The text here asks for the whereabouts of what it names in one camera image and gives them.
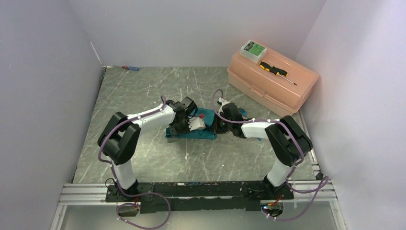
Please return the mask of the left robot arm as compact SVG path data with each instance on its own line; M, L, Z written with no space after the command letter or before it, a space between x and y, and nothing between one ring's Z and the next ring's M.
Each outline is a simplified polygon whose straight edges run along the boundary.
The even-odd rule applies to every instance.
M166 100L156 108L134 115L115 113L98 139L101 155L108 157L114 183L119 188L119 196L132 201L138 194L138 181L133 171L131 159L135 153L139 137L157 127L166 126L173 135L193 131L192 120L197 113L196 103L189 97L180 102Z

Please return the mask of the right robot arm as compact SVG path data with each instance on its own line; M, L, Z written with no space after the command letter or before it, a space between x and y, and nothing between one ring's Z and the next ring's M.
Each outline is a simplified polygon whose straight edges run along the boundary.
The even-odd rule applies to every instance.
M264 194L270 199L277 198L287 184L294 167L313 149L308 135L290 115L277 120L245 118L238 107L229 101L219 99L216 116L221 128L239 138L267 139L277 160L264 177Z

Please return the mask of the teal cloth napkin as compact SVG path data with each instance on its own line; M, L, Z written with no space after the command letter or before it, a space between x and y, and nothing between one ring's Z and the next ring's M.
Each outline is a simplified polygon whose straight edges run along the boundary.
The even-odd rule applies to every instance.
M189 116L189 122L185 133L172 134L170 128L166 128L166 138L186 139L209 139L214 140L217 134L214 131L215 112L204 108L196 108Z

